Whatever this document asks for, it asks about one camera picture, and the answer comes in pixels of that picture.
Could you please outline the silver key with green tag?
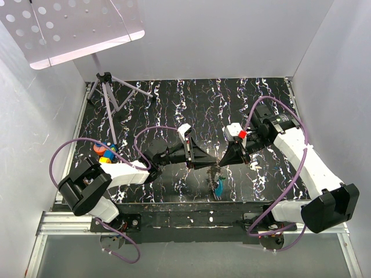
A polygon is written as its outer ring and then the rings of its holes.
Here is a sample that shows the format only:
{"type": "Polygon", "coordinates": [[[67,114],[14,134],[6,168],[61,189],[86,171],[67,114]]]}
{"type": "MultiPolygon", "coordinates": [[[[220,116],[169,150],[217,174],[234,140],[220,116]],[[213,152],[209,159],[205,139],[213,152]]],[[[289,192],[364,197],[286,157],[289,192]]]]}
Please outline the silver key with green tag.
{"type": "Polygon", "coordinates": [[[260,166],[260,162],[259,161],[250,162],[249,168],[251,170],[253,170],[253,171],[257,171],[257,170],[262,169],[262,167],[260,166]]]}

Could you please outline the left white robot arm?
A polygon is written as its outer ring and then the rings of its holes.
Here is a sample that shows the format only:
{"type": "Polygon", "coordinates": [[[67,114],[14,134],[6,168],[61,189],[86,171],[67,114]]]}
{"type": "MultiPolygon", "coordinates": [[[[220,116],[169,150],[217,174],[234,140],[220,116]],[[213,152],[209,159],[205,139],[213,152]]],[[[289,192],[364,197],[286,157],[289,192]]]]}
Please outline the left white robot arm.
{"type": "Polygon", "coordinates": [[[74,215],[89,214],[102,221],[109,231],[116,232],[123,226],[123,217],[117,205],[104,197],[108,189],[151,183],[162,174],[161,167],[169,164],[185,163],[189,169],[197,170],[217,163],[217,159],[200,148],[192,137],[171,147],[163,138],[155,139],[143,155],[131,166],[86,158],[57,183],[57,189],[74,215]]]}

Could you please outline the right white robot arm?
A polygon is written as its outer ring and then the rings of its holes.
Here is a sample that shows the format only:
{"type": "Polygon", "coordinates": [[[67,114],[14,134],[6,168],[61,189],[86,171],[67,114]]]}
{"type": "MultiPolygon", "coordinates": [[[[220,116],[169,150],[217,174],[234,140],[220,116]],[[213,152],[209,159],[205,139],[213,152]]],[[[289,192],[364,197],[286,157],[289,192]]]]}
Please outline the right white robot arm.
{"type": "Polygon", "coordinates": [[[305,142],[297,119],[288,112],[273,115],[266,105],[258,105],[250,116],[248,130],[239,123],[224,128],[228,147],[219,165],[248,164],[252,154],[273,145],[294,167],[310,197],[308,201],[273,202],[273,208],[264,208],[259,222],[272,231],[288,222],[304,224],[320,233],[349,221],[359,198],[358,188],[344,184],[330,171],[312,145],[305,142]]]}

